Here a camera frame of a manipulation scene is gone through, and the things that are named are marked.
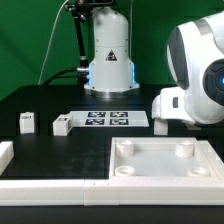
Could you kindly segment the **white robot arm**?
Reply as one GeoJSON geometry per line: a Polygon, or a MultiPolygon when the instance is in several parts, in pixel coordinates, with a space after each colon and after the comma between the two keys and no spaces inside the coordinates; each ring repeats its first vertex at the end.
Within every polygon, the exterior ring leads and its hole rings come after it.
{"type": "MultiPolygon", "coordinates": [[[[95,54],[85,91],[108,98],[137,90],[127,19],[99,7],[93,10],[93,27],[95,54]]],[[[176,26],[166,59],[176,85],[155,97],[152,118],[202,125],[224,120],[224,11],[176,26]]]]}

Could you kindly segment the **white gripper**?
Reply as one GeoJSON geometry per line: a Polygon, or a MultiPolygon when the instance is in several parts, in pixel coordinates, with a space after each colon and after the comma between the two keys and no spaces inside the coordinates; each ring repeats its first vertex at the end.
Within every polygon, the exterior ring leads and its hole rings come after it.
{"type": "Polygon", "coordinates": [[[152,118],[193,122],[184,108],[185,91],[180,87],[163,88],[152,103],[152,118]]]}

